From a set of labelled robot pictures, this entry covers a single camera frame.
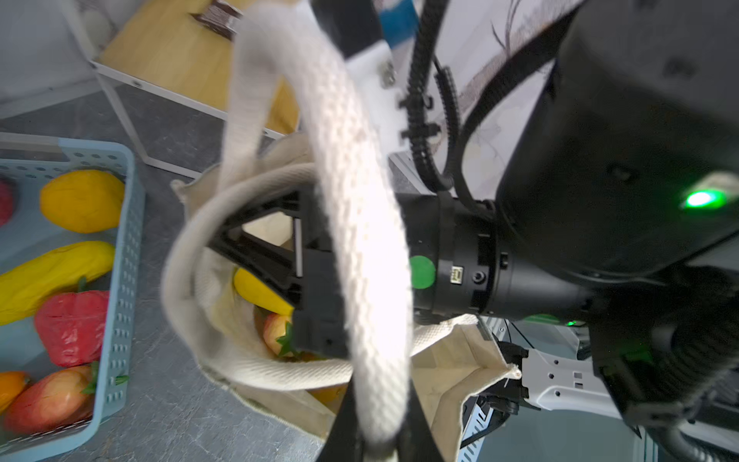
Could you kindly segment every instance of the wooden board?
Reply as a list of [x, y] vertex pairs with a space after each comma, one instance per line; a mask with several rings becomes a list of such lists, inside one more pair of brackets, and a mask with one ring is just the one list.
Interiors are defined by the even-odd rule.
[[[244, 10], [254, 0], [230, 3]], [[210, 0], [149, 0], [98, 57], [108, 67], [223, 111], [228, 110], [231, 43], [206, 29], [190, 13]], [[265, 126], [291, 133], [298, 105], [284, 81]]]

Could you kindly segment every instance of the blue plastic basket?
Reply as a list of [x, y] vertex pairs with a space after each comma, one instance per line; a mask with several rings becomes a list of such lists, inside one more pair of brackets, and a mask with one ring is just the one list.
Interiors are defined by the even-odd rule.
[[[116, 385], [115, 377], [129, 373], [144, 190], [136, 176], [133, 154], [118, 143], [0, 133], [0, 149], [6, 150], [0, 157], [43, 159], [0, 158], [0, 176], [16, 182], [18, 196], [12, 219], [0, 226], [0, 274], [62, 245], [88, 240], [115, 244], [92, 418], [20, 438], [0, 429], [0, 461], [37, 461], [80, 446], [95, 434], [103, 419], [126, 403], [126, 384]], [[41, 188], [54, 177], [80, 169], [110, 171], [125, 181], [126, 196], [117, 229], [77, 234], [53, 225], [41, 214]], [[60, 370], [49, 360], [33, 327], [33, 317], [0, 326], [0, 371], [8, 370], [23, 370], [35, 381]]]

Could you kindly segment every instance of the gray marble countertop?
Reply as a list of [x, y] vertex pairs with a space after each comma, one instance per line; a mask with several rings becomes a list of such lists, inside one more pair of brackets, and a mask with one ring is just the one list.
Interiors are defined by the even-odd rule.
[[[118, 89], [149, 154], [202, 171], [217, 161], [223, 122], [130, 86]], [[117, 141], [131, 147], [102, 93], [0, 120], [0, 131]], [[312, 461], [322, 442], [265, 417], [215, 387], [164, 318], [162, 266], [183, 224], [169, 183], [138, 163], [146, 189], [126, 406], [79, 448], [48, 459], [82, 461]], [[399, 191], [415, 191], [393, 170]]]

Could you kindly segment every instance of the screw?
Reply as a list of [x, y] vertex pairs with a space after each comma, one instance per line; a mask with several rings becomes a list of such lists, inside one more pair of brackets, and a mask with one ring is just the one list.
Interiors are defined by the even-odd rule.
[[483, 282], [485, 282], [485, 279], [485, 273], [483, 273], [482, 271], [475, 271], [472, 275], [472, 282], [474, 282], [475, 284], [482, 284]]
[[390, 61], [380, 67], [380, 79], [383, 88], [395, 85], [395, 68]]

